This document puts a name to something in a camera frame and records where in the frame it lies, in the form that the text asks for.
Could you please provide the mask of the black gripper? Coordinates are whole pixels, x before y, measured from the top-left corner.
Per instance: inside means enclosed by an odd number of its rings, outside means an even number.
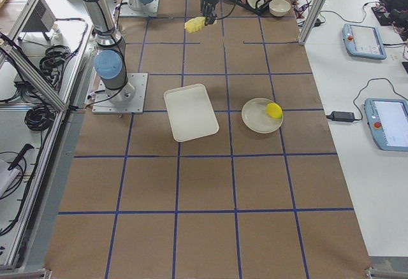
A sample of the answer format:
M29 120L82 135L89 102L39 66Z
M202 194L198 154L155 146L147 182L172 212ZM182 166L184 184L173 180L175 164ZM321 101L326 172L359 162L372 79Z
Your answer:
M201 0L201 14L205 17L205 25L214 25L217 23L216 6L219 0Z

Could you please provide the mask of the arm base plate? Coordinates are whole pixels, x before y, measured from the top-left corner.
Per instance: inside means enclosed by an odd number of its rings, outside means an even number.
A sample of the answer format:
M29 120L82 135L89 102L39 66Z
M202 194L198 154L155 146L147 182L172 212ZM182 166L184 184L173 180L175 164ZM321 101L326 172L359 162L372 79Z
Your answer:
M151 3L148 4L143 4L140 0L123 0L119 10L119 17L156 18L158 9L159 0L153 0Z
M142 114L147 90L147 73L128 73L127 84L121 91L105 88L102 80L99 81L99 90L92 105L94 114Z

